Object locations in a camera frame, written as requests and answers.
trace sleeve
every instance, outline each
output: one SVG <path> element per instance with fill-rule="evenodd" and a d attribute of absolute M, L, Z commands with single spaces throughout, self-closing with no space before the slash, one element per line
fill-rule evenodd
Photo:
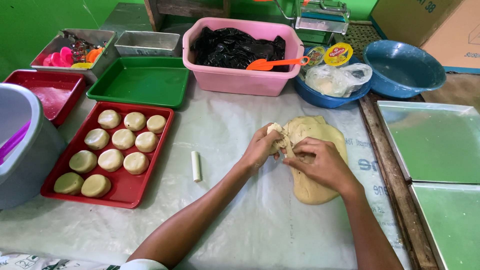
<path fill-rule="evenodd" d="M 120 266 L 120 270 L 168 270 L 163 264 L 149 259 L 135 259 Z"/>

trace green plastic tray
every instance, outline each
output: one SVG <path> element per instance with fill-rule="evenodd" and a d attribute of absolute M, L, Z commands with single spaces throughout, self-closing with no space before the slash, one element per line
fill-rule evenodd
<path fill-rule="evenodd" d="M 181 57 L 120 57 L 88 90 L 87 97 L 178 108 L 189 73 Z"/>

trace gray plastic bucket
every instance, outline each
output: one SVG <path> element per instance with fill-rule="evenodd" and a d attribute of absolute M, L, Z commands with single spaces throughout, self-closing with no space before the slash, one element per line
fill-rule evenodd
<path fill-rule="evenodd" d="M 18 85 L 0 84 L 0 147 L 29 120 L 25 137 L 0 165 L 0 209 L 15 207 L 40 193 L 66 146 L 43 115 L 35 94 Z"/>

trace human hand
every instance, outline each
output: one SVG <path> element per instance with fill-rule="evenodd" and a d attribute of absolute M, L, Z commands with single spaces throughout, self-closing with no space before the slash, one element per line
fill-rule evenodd
<path fill-rule="evenodd" d="M 239 161 L 239 163 L 247 166 L 252 174 L 256 173 L 267 160 L 273 142 L 283 137 L 276 130 L 273 130 L 267 135 L 267 128 L 271 124 L 272 123 L 268 123 L 253 134 L 253 138 L 248 144 L 247 150 L 245 150 L 245 153 Z M 280 154 L 275 153 L 273 156 L 274 159 L 277 160 L 280 157 Z"/>
<path fill-rule="evenodd" d="M 303 172 L 317 183 L 337 191 L 341 196 L 363 190 L 334 143 L 307 137 L 297 143 L 293 152 L 300 158 L 313 155 L 315 159 L 312 164 L 293 158 L 286 158 L 283 163 Z"/>

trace chalk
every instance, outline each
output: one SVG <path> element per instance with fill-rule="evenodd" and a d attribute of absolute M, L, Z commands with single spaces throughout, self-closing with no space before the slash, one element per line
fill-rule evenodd
<path fill-rule="evenodd" d="M 193 171 L 193 180 L 195 182 L 200 182 L 202 179 L 200 177 L 200 162 L 197 151 L 192 151 L 192 171 Z"/>

